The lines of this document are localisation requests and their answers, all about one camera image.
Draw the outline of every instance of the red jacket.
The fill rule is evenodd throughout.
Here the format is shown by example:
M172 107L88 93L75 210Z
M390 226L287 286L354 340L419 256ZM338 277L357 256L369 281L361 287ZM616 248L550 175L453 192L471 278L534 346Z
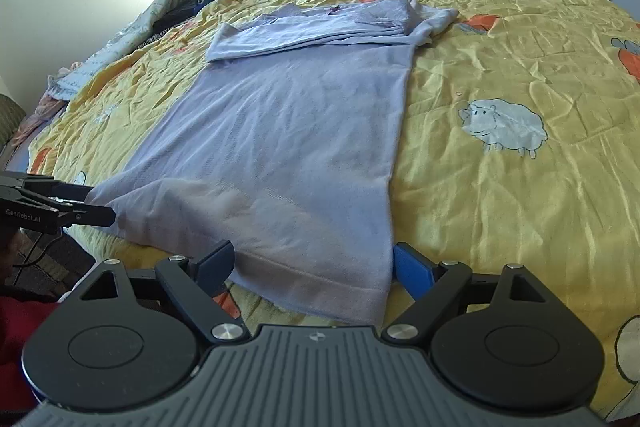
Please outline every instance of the red jacket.
M21 302L0 297L0 411L20 411L37 405L22 373L22 348L57 303Z

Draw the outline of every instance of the metal screw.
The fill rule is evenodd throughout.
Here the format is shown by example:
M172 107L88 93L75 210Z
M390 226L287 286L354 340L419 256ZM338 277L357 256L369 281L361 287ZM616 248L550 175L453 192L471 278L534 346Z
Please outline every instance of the metal screw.
M244 335L244 328L233 323L218 324L211 334L219 341L234 341Z
M386 328L386 334L397 341L407 341L418 334L418 328L411 324L394 324Z

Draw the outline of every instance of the pillow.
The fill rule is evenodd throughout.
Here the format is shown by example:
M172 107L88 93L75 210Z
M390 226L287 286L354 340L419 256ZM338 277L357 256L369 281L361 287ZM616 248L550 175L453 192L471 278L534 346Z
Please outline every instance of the pillow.
M17 103L8 96L0 94L0 150L18 130L25 116L25 112Z

